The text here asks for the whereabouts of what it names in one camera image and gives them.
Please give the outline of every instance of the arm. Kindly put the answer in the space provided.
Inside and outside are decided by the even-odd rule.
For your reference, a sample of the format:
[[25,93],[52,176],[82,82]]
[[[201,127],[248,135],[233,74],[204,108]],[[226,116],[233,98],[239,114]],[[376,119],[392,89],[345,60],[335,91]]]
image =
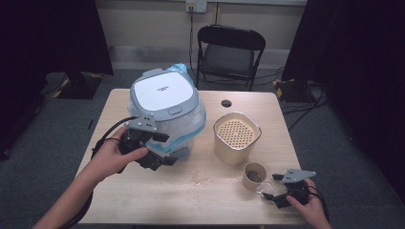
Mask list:
[[[315,188],[315,183],[306,179],[305,182],[308,186]],[[331,229],[331,226],[325,217],[322,202],[319,198],[309,195],[309,203],[302,205],[296,198],[287,196],[287,201],[304,217],[305,221],[313,226],[315,229]]]
[[[125,130],[126,128],[120,128],[112,138],[120,139]],[[147,153],[146,148],[139,148],[127,155],[122,155],[116,141],[105,141],[95,157],[33,228],[58,228],[64,225],[80,211],[89,195],[104,178],[115,174],[129,162]]]

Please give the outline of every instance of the perforated insert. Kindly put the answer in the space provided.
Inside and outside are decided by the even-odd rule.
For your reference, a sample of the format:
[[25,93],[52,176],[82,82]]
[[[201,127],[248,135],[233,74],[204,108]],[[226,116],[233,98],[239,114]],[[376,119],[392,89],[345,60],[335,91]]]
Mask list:
[[243,149],[253,141],[253,131],[246,123],[231,119],[223,123],[217,135],[230,147]]

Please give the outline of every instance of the chair backrest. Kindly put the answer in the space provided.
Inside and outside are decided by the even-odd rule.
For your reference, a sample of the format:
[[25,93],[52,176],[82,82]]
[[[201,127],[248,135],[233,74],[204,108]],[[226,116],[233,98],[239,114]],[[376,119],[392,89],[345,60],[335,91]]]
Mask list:
[[221,25],[203,27],[198,33],[199,46],[203,43],[238,49],[263,51],[266,40],[256,31]]

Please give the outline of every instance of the table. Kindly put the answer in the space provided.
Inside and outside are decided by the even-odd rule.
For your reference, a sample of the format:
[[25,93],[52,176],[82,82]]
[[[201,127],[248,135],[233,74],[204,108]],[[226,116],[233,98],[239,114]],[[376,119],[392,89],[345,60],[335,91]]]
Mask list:
[[[238,111],[253,119],[262,129],[249,161],[267,169],[268,185],[275,195],[284,185],[271,174],[287,168],[300,169],[287,126],[275,94],[251,92],[200,91],[206,107],[205,128],[194,138],[188,158],[157,171],[130,163],[120,175],[98,184],[93,203],[80,223],[125,223],[155,225],[259,225],[303,223],[293,208],[278,209],[257,192],[242,185],[245,164],[228,166],[213,152],[213,124],[223,115]],[[127,117],[129,89],[112,90],[78,171],[89,162],[92,148],[104,133]],[[232,106],[221,102],[230,100]]]

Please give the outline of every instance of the gray carpet floor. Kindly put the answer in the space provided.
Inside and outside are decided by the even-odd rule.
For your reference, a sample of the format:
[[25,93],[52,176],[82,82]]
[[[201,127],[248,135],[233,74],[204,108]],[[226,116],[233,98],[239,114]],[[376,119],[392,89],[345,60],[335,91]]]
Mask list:
[[[1,229],[31,228],[52,206],[74,179],[109,92],[130,88],[142,72],[115,70],[114,76],[101,81],[92,100],[46,95],[41,112],[12,146],[11,158],[0,161]],[[253,91],[274,93],[270,82],[277,76],[277,70],[259,70]],[[44,92],[62,77],[63,73],[49,74]],[[322,95],[321,103],[327,100],[320,87],[310,89],[315,97]],[[237,81],[202,81],[200,90],[246,91],[246,87]],[[304,113],[297,111],[308,104],[280,102],[280,106],[291,127]],[[350,128],[328,102],[301,118],[290,136],[302,169],[317,173],[313,180],[327,200],[334,228],[405,228],[404,205],[375,164],[351,141]],[[79,224],[77,228],[133,226]]]

